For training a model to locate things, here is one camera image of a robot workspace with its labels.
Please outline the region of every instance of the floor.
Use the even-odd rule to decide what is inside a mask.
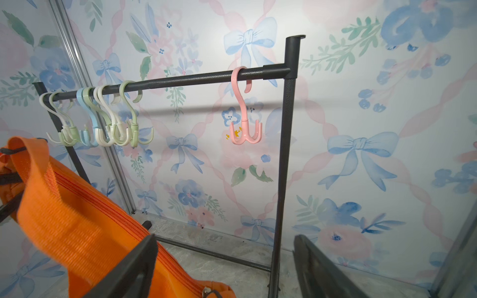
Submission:
[[[156,235],[256,263],[269,265],[271,261],[272,250],[269,246],[259,245],[242,238],[201,229],[141,212],[136,213],[133,217],[140,223],[150,220],[153,226],[149,231]],[[226,283],[232,287],[237,298],[267,297],[267,284],[269,282],[268,272],[231,263],[169,244],[163,244],[163,246],[195,279]],[[426,290],[413,285],[347,267],[339,266],[339,268],[370,298],[428,297]],[[296,277],[293,255],[291,252],[283,250],[281,253],[279,298],[296,298],[299,297],[299,294],[297,294],[299,292],[300,289]],[[66,297],[68,297],[67,278],[60,280],[42,296],[42,298]]]

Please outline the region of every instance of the clothing rack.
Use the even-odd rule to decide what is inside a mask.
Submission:
[[[191,245],[174,241],[168,238],[155,236],[157,241],[169,243],[175,246],[190,249],[196,252],[204,253],[217,258],[225,259],[234,263],[246,265],[249,267],[257,268],[260,270],[270,272],[270,284],[268,298],[277,298],[279,292],[279,276],[280,276],[280,249],[281,249],[281,233],[283,224],[283,211],[285,207],[285,192],[287,184],[288,173],[288,160],[290,155],[290,139],[291,139],[291,123],[293,118],[293,102],[295,99],[295,83],[298,75],[299,56],[300,56],[300,41],[305,38],[305,35],[296,35],[286,38],[285,42],[285,60],[284,63],[264,65],[263,67],[242,69],[238,73],[238,81],[245,80],[271,80],[271,79],[284,79],[283,87],[283,108],[281,116],[281,136],[280,136],[280,158],[279,158],[279,175],[278,175],[278,201],[277,201],[277,215],[275,225],[275,237],[273,241],[273,252],[271,265],[264,266],[263,264],[257,264],[242,260],[235,257],[219,254],[214,251],[193,247]],[[204,74],[194,74],[186,76],[168,77],[163,79],[154,79],[141,82],[133,82],[126,86],[125,92],[132,92],[146,89],[166,88],[166,87],[178,87],[187,85],[200,85],[200,84],[212,84],[230,82],[232,71],[226,72],[211,72]],[[42,82],[33,83],[35,85],[38,95],[46,93],[47,90]],[[103,89],[103,94],[119,93],[119,85],[107,86]],[[76,91],[63,92],[57,94],[53,101],[76,99]],[[47,99],[44,97],[44,103],[50,109],[53,109]],[[62,129],[60,119],[49,113],[53,124],[58,132]],[[81,164],[78,155],[73,147],[66,147],[68,155],[70,156],[73,165],[78,172],[78,175],[88,183],[90,182],[88,176]],[[0,209],[1,219],[12,213],[13,210],[18,208],[20,200],[13,199],[8,204],[4,205]]]

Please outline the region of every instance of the hook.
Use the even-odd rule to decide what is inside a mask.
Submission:
[[[76,99],[78,100],[79,105],[90,116],[91,122],[93,123],[93,131],[94,131],[95,128],[100,127],[99,123],[98,123],[99,122],[98,118],[96,117],[96,113],[91,110],[91,108],[84,102],[84,99],[83,99],[85,94],[86,94],[86,96],[89,96],[89,90],[90,89],[91,89],[91,87],[78,89],[78,91],[76,92]],[[97,147],[98,146],[98,142],[96,140],[94,140],[93,143],[91,143],[91,138],[90,138],[89,131],[88,131],[86,125],[84,126],[84,130],[80,131],[80,140],[81,140],[81,143],[83,143],[84,145],[86,145],[88,147]]]
[[[113,110],[111,110],[109,105],[104,100],[103,88],[106,86],[107,85],[99,86],[95,88],[93,92],[94,99],[101,106],[103,106],[107,110],[109,115],[111,116],[111,126],[109,127],[109,132],[108,132],[110,141],[105,143],[108,144],[108,146],[111,146],[114,143],[116,143],[119,146],[125,146],[131,142],[131,130],[127,126],[126,126],[126,129],[124,129],[123,122],[120,120],[118,114],[116,114]]]
[[[52,93],[50,95],[50,98],[53,98],[53,96],[55,96],[56,94],[58,94],[60,92],[55,92],[55,93]],[[45,102],[43,101],[44,97],[48,94],[48,92],[46,93],[43,93],[42,95],[40,95],[40,105],[45,109],[47,110],[48,112],[52,113],[53,115],[56,115],[58,117],[58,119],[60,119],[61,123],[62,123],[62,129],[60,132],[58,132],[58,136],[60,138],[60,141],[56,141],[56,140],[53,140],[52,136],[49,134],[49,133],[46,133],[46,135],[48,136],[48,138],[50,139],[50,141],[52,141],[53,143],[56,143],[56,144],[62,144],[64,146],[73,146],[76,142],[73,141],[73,139],[71,138],[71,135],[72,133],[69,131],[69,126],[68,124],[66,123],[66,120],[61,116],[59,115],[56,110],[52,110],[50,109],[48,106],[45,105]]]
[[[130,127],[131,127],[131,132],[132,132],[132,135],[133,135],[133,137],[131,138],[131,146],[132,147],[137,147],[138,143],[143,144],[143,145],[147,145],[150,142],[152,142],[152,140],[154,139],[154,127],[151,129],[151,138],[149,140],[141,141],[139,139],[139,125],[137,124],[136,112],[135,112],[134,108],[131,106],[131,104],[128,102],[128,100],[126,99],[126,95],[124,94],[124,89],[126,88],[126,85],[128,85],[131,82],[134,82],[134,81],[124,81],[124,82],[121,83],[121,85],[119,86],[119,96],[123,99],[124,103],[126,104],[126,106],[131,111],[132,120],[129,123]],[[133,102],[138,103],[142,99],[142,97],[143,97],[143,91],[138,90],[137,91],[137,97],[133,100]]]
[[[237,82],[237,76],[241,69],[245,69],[245,66],[239,66],[232,71],[231,76],[231,84],[232,89],[234,91],[235,97],[240,105],[240,113],[242,114],[242,136],[237,138],[235,136],[235,129],[233,122],[230,123],[230,139],[232,143],[235,145],[242,145],[245,141],[248,141],[250,144],[256,144],[260,142],[262,139],[262,123],[259,123],[258,120],[255,121],[255,134],[253,136],[250,135],[249,131],[249,119],[247,117],[247,106],[245,105],[245,101],[243,100],[242,95],[240,94],[239,90],[239,83]],[[252,80],[247,80],[247,86],[245,87],[245,93],[249,93],[252,89]]]

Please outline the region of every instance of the wall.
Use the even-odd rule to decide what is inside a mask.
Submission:
[[[49,132],[57,138],[31,83],[42,80],[49,91],[79,86],[48,1],[3,1],[0,8],[0,144],[14,135],[46,138]],[[76,105],[68,110],[82,128],[87,115],[79,111]],[[53,157],[74,169],[63,146],[49,146]],[[104,150],[81,145],[75,149],[93,185],[125,208]],[[64,276],[65,268],[32,246],[10,217],[0,224],[0,239],[0,297],[40,297]]]
[[[64,4],[97,85],[281,62],[306,34],[283,247],[306,234],[336,263],[429,286],[477,193],[477,2]],[[117,148],[136,207],[271,244],[282,88],[253,83],[265,136],[241,146],[229,84],[145,91],[135,108],[155,138]]]

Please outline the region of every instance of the metal frame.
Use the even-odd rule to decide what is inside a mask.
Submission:
[[[275,225],[275,237],[273,242],[272,261],[270,266],[270,285],[269,285],[269,298],[278,297],[279,292],[279,275],[280,275],[280,249],[281,249],[281,232],[283,224],[283,211],[285,206],[285,192],[288,173],[288,160],[290,155],[290,139],[291,139],[291,123],[293,119],[293,102],[295,98],[295,82],[298,74],[299,55],[300,55],[300,40],[305,38],[305,35],[296,35],[286,38],[285,42],[285,62],[281,64],[264,65],[263,67],[242,69],[238,73],[238,80],[271,80],[271,79],[284,79],[283,87],[283,108],[281,117],[281,136],[280,136],[280,164],[278,175],[278,201],[277,201],[277,215]],[[187,85],[199,85],[199,84],[211,84],[230,82],[232,71],[226,72],[211,72],[204,74],[195,74],[188,76],[177,76],[163,79],[155,79],[148,81],[141,81],[130,83],[126,86],[125,91],[138,91],[155,88],[175,87],[175,86],[187,86]],[[46,91],[42,82],[35,84],[39,94]],[[119,92],[119,85],[108,86],[103,89],[103,94],[113,94]],[[53,101],[69,100],[76,98],[76,91],[63,92],[57,94]],[[61,130],[61,124],[59,119],[50,114],[50,117],[55,123],[55,127],[58,131]],[[76,170],[80,176],[88,181],[87,175],[84,172],[83,165],[81,164],[76,152],[72,147],[67,147],[68,154],[70,155]],[[172,245],[183,247],[186,249],[194,250],[197,252],[205,253],[210,256],[219,257],[229,260],[231,262],[243,264],[246,266],[254,267],[257,269],[268,271],[267,266],[262,264],[255,264],[245,260],[241,260],[234,257],[218,254],[213,251],[193,247],[184,243],[173,241],[166,238],[156,236],[156,239]]]

